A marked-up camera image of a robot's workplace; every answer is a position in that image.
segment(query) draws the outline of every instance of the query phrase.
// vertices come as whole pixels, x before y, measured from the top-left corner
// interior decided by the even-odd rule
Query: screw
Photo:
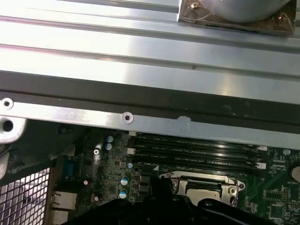
[[[229,192],[231,194],[235,194],[236,193],[236,189],[234,187],[232,187],[232,188],[229,189]]]
[[[285,19],[285,14],[284,13],[281,13],[278,17],[278,20],[279,21],[283,21]]]
[[[194,2],[192,5],[191,5],[191,8],[192,9],[197,9],[199,6],[199,3],[198,2]]]
[[[283,150],[283,154],[285,154],[286,156],[289,156],[291,154],[291,150],[289,149],[284,149]]]

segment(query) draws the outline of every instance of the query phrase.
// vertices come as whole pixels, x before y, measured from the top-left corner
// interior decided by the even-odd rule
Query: mounting screw
[[[229,192],[230,192],[231,194],[236,194],[236,189],[235,189],[234,187],[231,187],[231,188],[229,189]]]
[[[283,149],[283,154],[285,154],[286,156],[289,156],[291,154],[291,150]]]
[[[283,21],[284,19],[285,19],[285,14],[284,13],[279,14],[278,20]]]
[[[13,100],[11,100],[10,98],[4,98],[1,101],[2,106],[4,107],[4,109],[9,110],[14,106],[14,102]]]
[[[95,150],[94,150],[94,154],[95,154],[95,155],[99,155],[99,153],[100,153],[100,152],[99,152],[98,149],[95,149]]]
[[[130,124],[133,122],[133,114],[131,112],[125,112],[121,115],[121,121],[125,124]]]
[[[192,9],[197,9],[199,7],[199,3],[198,2],[194,2],[192,5],[191,5],[191,8]]]

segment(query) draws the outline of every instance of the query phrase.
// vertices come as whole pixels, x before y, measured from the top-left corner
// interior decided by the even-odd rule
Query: chip
[[[282,205],[271,205],[270,218],[271,219],[282,219],[284,208]]]

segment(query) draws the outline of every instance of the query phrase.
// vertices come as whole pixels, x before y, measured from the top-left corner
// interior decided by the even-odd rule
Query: green circuit board
[[[106,149],[108,136],[113,137],[109,150]],[[253,161],[257,158],[258,162],[264,166],[241,164],[236,170],[231,170],[231,167],[228,170],[227,166],[234,164],[221,162],[216,169],[211,169],[211,165],[208,168],[206,168],[207,165],[201,168],[188,166],[190,164],[172,165],[168,163],[170,162],[168,160],[166,162],[159,160],[161,156],[154,160],[140,160],[141,157],[127,154],[130,138],[128,132],[93,128],[78,142],[75,155],[77,166],[72,176],[77,179],[92,180],[77,195],[78,215],[120,197],[125,197],[132,203],[142,201],[143,198],[139,194],[141,174],[158,177],[166,172],[187,171],[234,177],[246,184],[246,188],[239,192],[238,209],[270,219],[278,225],[300,224],[300,186],[289,175],[291,168],[300,163],[300,151],[238,145],[238,148],[247,152],[245,155],[247,159]],[[185,145],[186,140],[188,143],[199,141],[175,137],[173,140],[179,145]],[[156,137],[155,146],[159,145],[160,141],[163,139],[158,140]],[[94,154],[95,146],[100,149],[99,155]],[[128,181],[125,185],[122,183],[123,178]]]

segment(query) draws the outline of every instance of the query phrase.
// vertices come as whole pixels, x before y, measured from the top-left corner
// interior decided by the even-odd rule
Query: black memory slot
[[[241,162],[256,162],[257,157],[248,156],[247,154],[228,154],[228,152],[218,151],[218,150],[207,150],[207,149],[189,149],[183,147],[175,147],[175,146],[163,146],[163,145],[155,145],[155,144],[135,144],[131,146],[137,150],[143,152],[157,152],[160,154],[174,154],[174,155],[187,155],[193,157],[218,157],[218,158],[226,158],[241,161]]]
[[[151,149],[143,149],[136,150],[136,154],[149,154],[149,155],[163,155],[163,156],[171,156],[171,157],[183,157],[183,158],[192,158],[192,159],[200,159],[200,160],[213,160],[216,162],[228,162],[228,163],[236,163],[236,164],[246,164],[256,166],[256,161],[250,161],[239,158],[229,158],[229,157],[218,157],[218,156],[206,156],[194,154],[192,152],[178,152],[178,151],[160,151],[160,150],[151,150]]]
[[[134,158],[135,163],[153,163],[156,165],[166,165],[166,166],[174,166],[174,167],[185,167],[185,168],[196,168],[196,169],[204,169],[204,170],[214,170],[214,171],[224,171],[224,172],[236,172],[236,173],[247,173],[258,175],[258,170],[256,168],[237,168],[237,167],[228,167],[222,165],[202,165],[199,163],[191,163],[184,161],[166,161],[163,158],[151,158],[151,157],[143,157],[137,156]]]
[[[231,151],[232,153],[249,153],[253,152],[257,154],[257,150],[254,147],[249,147],[246,145],[237,145],[237,144],[228,144],[228,143],[220,143],[220,142],[208,142],[194,139],[183,139],[176,137],[168,137],[168,136],[149,136],[149,135],[141,135],[131,137],[134,141],[139,143],[155,143],[161,145],[169,145],[169,146],[185,146],[191,148],[203,148],[203,149],[218,149],[218,150],[226,150]]]
[[[235,168],[255,168],[253,165],[248,165],[244,163],[235,163],[235,162],[225,162],[222,160],[212,160],[212,159],[201,159],[201,158],[191,158],[191,157],[180,157],[180,156],[172,156],[172,155],[159,155],[159,154],[143,154],[138,153],[135,155],[136,157],[146,157],[151,158],[153,160],[163,159],[167,162],[176,162],[180,163],[188,163],[188,164],[196,164],[196,165],[209,165],[209,166],[225,166],[225,167],[235,167]]]

